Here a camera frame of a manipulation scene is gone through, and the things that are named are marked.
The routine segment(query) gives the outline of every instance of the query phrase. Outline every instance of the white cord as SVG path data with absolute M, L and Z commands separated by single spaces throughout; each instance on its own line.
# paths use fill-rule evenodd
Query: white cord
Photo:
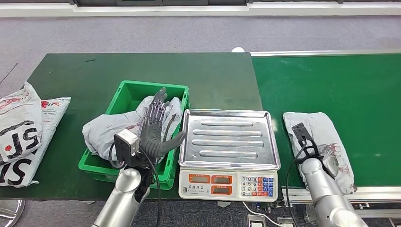
M 269 220 L 271 223 L 273 223 L 274 225 L 276 225 L 276 226 L 280 226 L 280 227 L 283 227 L 282 225 L 280 225 L 280 224 L 278 224 L 278 223 L 276 223 L 276 222 L 274 222 L 272 219 L 270 219 L 267 215 L 265 215 L 265 214 L 261 214 L 261 213 L 256 213 L 256 212 L 253 212 L 251 209 L 249 209 L 249 207 L 245 204 L 245 202 L 243 201 L 242 202 L 243 204 L 244 204 L 244 206 L 248 209 L 248 211 L 249 212 L 251 212 L 252 214 L 255 214 L 255 215 L 262 215 L 262 216 L 264 216 L 265 218 L 267 218 L 267 220 Z

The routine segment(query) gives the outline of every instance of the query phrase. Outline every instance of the plastic bag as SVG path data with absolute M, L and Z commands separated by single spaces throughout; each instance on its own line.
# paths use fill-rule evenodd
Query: plastic bag
M 29 186 L 33 183 L 33 177 L 39 167 L 47 147 L 52 140 L 56 127 L 63 117 L 71 98 L 56 98 L 42 101 L 42 145 L 32 154 L 24 158 L 0 166 L 0 186 L 14 186 L 16 188 Z
M 341 139 L 338 136 L 338 133 L 330 118 L 321 112 L 307 114 L 286 112 L 283 114 L 283 119 L 291 140 L 294 156 L 296 156 L 300 151 L 301 145 L 299 145 L 298 140 L 292 131 L 292 127 L 302 122 L 309 134 L 314 139 L 319 154 L 324 155 L 327 153 L 332 153 L 337 158 L 339 172 L 334 179 L 341 191 L 344 194 L 354 193 L 356 191 L 356 187 L 354 186 L 354 173 L 352 172 L 351 164 L 348 160 L 344 145 L 342 144 Z M 303 157 L 305 157 L 305 154 L 301 153 L 299 158 Z M 306 178 L 301 171 L 301 165 L 298 165 L 298 168 L 299 173 L 302 176 L 302 180 L 306 185 Z
M 0 165 L 29 155 L 41 144 L 41 100 L 25 82 L 22 90 L 0 99 Z
M 148 107 L 153 100 L 153 96 L 148 96 L 138 105 L 136 111 L 123 114 L 106 115 L 91 120 L 82 128 L 85 143 L 93 155 L 99 155 L 105 160 L 109 160 L 109 149 L 114 142 L 114 134 L 128 129 L 134 134 L 138 134 L 140 123 Z M 162 120 L 161 140 L 169 141 L 181 122 L 183 112 L 181 110 L 181 101 L 174 97 L 170 105 L 166 108 L 165 116 Z M 112 160 L 117 161 L 115 147 L 112 150 Z

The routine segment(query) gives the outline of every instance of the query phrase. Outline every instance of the green crate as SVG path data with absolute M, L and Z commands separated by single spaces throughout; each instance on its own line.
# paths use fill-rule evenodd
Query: green crate
M 171 101 L 173 97 L 178 97 L 181 100 L 181 109 L 184 111 L 189 108 L 187 86 L 125 80 L 118 86 L 105 114 L 122 114 L 134 111 L 144 98 L 154 95 L 162 87 L 166 88 L 168 94 L 166 101 Z M 178 125 L 173 137 L 177 135 L 180 126 L 181 124 Z M 162 162 L 156 166 L 160 189 L 162 190 L 170 190 L 173 187 L 175 171 L 178 165 L 177 154 L 178 152 L 175 149 L 171 150 Z M 109 161 L 92 155 L 88 149 L 85 150 L 78 167 L 90 173 L 94 179 L 99 181 L 115 182 L 119 173 L 118 169 L 112 168 Z M 157 185 L 153 184 L 151 188 L 157 188 Z

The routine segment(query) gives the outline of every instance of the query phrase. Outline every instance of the black cable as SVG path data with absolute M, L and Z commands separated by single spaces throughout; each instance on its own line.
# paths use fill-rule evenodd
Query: black cable
M 110 164 L 114 167 L 114 168 L 116 168 L 116 169 L 122 169 L 122 168 L 124 168 L 124 166 L 125 166 L 125 161 L 123 161 L 122 163 L 121 163 L 121 166 L 117 166 L 116 164 L 114 164 L 114 162 L 113 162 L 113 159 L 112 159 L 112 150 L 113 150 L 113 147 L 115 146 L 115 143 L 113 142 L 113 144 L 110 146 L 110 149 L 109 149 L 109 161 L 110 161 Z
M 288 179 L 289 179 L 289 172 L 290 172 L 290 170 L 291 170 L 291 167 L 295 164 L 295 161 L 298 159 L 299 155 L 302 153 L 302 151 L 303 151 L 303 150 L 305 149 L 305 147 L 306 147 L 307 142 L 306 142 L 305 136 L 303 136 L 303 139 L 304 139 L 305 144 L 302 145 L 301 150 L 298 152 L 298 154 L 295 156 L 294 160 L 293 160 L 293 161 L 291 162 L 291 164 L 289 165 L 289 168 L 288 168 L 288 170 L 287 170 L 287 176 L 286 176 L 287 204 L 288 204 L 288 210 L 289 210 L 289 213 L 290 213 L 290 215 L 291 215 L 291 218 L 292 218 L 292 220 L 294 221 L 294 227 L 298 227 L 298 226 L 296 225 L 295 218 L 294 218 L 294 214 L 292 213 L 292 210 L 291 210 L 291 204 L 289 203 Z
M 159 222 L 160 222 L 161 211 L 162 211 L 162 200 L 161 200 L 159 176 L 157 175 L 156 168 L 155 168 L 155 166 L 153 165 L 153 163 L 152 163 L 152 161 L 150 160 L 150 158 L 148 157 L 148 155 L 143 151 L 143 149 L 142 149 L 141 147 L 139 147 L 139 148 L 140 148 L 142 154 L 145 155 L 146 159 L 148 160 L 148 162 L 149 162 L 150 166 L 152 167 L 153 172 L 155 173 L 155 176 L 156 176 L 157 189 L 158 189 L 158 191 L 159 191 L 159 198 L 158 198 L 159 207 L 158 207 L 158 209 L 157 209 L 157 222 L 156 222 L 156 227 L 158 227 L 158 226 L 159 226 Z

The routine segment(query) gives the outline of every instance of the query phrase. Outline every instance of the green work surface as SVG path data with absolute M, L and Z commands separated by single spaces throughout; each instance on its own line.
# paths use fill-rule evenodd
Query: green work surface
M 401 54 L 254 57 L 264 110 L 277 124 L 281 169 L 293 159 L 284 112 L 323 112 L 347 151 L 356 186 L 401 185 Z M 303 187 L 296 168 L 289 185 Z
M 78 169 L 82 127 L 106 111 L 123 80 L 187 85 L 192 108 L 262 109 L 249 53 L 48 54 L 28 82 L 42 99 L 71 103 L 34 177 L 40 184 L 1 187 L 0 198 L 105 200 L 114 184 Z M 162 197 L 179 198 L 177 184 Z

